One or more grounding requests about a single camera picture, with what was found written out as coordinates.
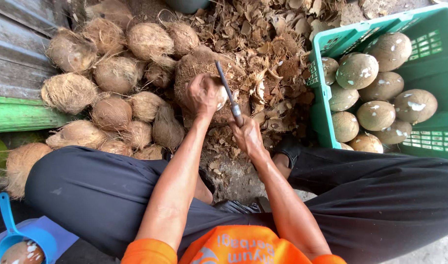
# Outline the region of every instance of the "orange shirt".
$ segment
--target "orange shirt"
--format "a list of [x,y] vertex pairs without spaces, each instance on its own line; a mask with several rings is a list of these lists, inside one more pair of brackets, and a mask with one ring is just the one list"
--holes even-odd
[[[177,254],[168,244],[140,239],[129,244],[122,264],[176,264]],[[193,242],[179,264],[346,264],[336,255],[310,261],[292,243],[271,229],[255,225],[225,225]]]

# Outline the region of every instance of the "black pants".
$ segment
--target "black pants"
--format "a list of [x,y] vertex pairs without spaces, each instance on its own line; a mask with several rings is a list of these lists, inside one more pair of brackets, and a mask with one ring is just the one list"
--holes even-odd
[[[33,166],[25,200],[121,258],[166,165],[65,147]],[[386,261],[448,234],[448,160],[307,148],[289,182],[318,195],[306,205],[333,254],[349,264]],[[271,213],[226,213],[194,199],[179,257],[217,225],[265,225],[276,231]]]

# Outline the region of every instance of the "forearm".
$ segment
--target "forearm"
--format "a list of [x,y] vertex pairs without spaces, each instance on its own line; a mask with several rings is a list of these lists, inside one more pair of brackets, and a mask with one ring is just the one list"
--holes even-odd
[[210,118],[197,117],[152,192],[136,239],[153,238],[178,249],[193,200]]
[[255,153],[251,159],[265,184],[280,237],[293,243],[310,259],[331,254],[312,213],[276,168],[268,151]]

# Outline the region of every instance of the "hand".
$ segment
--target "hand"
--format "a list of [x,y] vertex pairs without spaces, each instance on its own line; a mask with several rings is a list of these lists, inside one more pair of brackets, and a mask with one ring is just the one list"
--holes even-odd
[[213,117],[217,110],[219,86],[209,74],[198,74],[185,84],[184,103],[195,116]]
[[262,133],[260,133],[260,125],[250,117],[242,115],[244,119],[244,125],[238,127],[233,117],[229,118],[227,122],[234,132],[235,141],[237,146],[247,153],[250,158],[260,156],[262,150],[265,150],[263,146]]

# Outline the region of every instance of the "coconut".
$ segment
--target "coconut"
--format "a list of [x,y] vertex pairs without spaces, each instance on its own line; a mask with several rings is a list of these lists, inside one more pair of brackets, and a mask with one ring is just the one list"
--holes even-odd
[[328,100],[330,111],[345,111],[353,106],[359,98],[358,90],[347,90],[338,83],[330,86],[332,97]]
[[78,114],[97,97],[95,84],[82,75],[65,73],[45,80],[41,98],[59,111]]
[[411,55],[410,39],[402,33],[386,33],[374,39],[364,53],[376,57],[379,71],[399,68]]
[[162,98],[150,92],[137,93],[128,102],[133,107],[134,117],[144,122],[152,122],[159,106],[165,104]]
[[107,135],[92,122],[78,120],[71,122],[51,135],[46,144],[52,149],[66,146],[82,146],[98,149],[107,140]]
[[395,72],[380,72],[376,79],[366,88],[359,90],[361,99],[365,102],[375,100],[390,100],[403,90],[403,78]]
[[0,177],[0,187],[7,191],[12,199],[21,200],[25,196],[25,183],[32,166],[51,148],[43,143],[30,143],[9,152],[6,175]]
[[163,147],[175,151],[182,143],[185,136],[185,129],[175,119],[173,109],[170,105],[164,104],[159,107],[152,128],[154,142]]
[[181,58],[200,44],[196,32],[187,24],[180,22],[165,22],[165,30],[173,39],[175,55]]
[[123,156],[131,156],[133,155],[133,150],[130,146],[128,146],[123,141],[111,140],[106,141],[100,147],[100,151],[123,155]]
[[380,140],[369,133],[357,135],[350,141],[349,146],[357,151],[384,153],[384,148],[382,147]]
[[427,121],[438,109],[438,100],[434,95],[419,89],[399,94],[393,103],[397,116],[412,124]]
[[152,127],[142,121],[132,121],[122,132],[122,138],[134,149],[143,149],[152,141]]
[[145,147],[143,150],[136,152],[133,158],[139,160],[161,160],[163,148],[159,145]]
[[338,112],[332,115],[333,130],[338,142],[348,142],[359,132],[356,117],[349,112]]
[[372,134],[384,144],[397,144],[410,136],[411,125],[408,122],[395,120],[390,127],[381,131],[374,131]]
[[92,122],[104,130],[126,130],[132,116],[131,106],[115,97],[101,100],[92,109]]
[[338,62],[332,58],[322,57],[322,67],[324,69],[325,84],[332,85],[336,81]]
[[378,71],[379,65],[376,58],[365,54],[355,54],[340,64],[336,79],[345,89],[359,90],[370,85]]
[[363,104],[356,112],[362,127],[371,131],[388,128],[395,120],[393,105],[384,101],[372,101]]
[[82,73],[97,59],[98,49],[90,40],[67,28],[59,27],[46,50],[46,56],[65,72]]
[[92,39],[99,52],[106,55],[120,53],[126,44],[121,27],[104,18],[96,18],[87,23],[84,36]]
[[104,0],[94,6],[86,8],[86,15],[89,19],[102,17],[111,20],[121,27],[123,31],[131,27],[133,15],[128,7],[118,0]]
[[127,34],[128,47],[141,60],[153,60],[159,65],[163,55],[173,54],[173,40],[159,25],[140,23]]
[[120,94],[133,90],[141,75],[136,62],[125,57],[106,58],[93,70],[95,81],[102,90]]

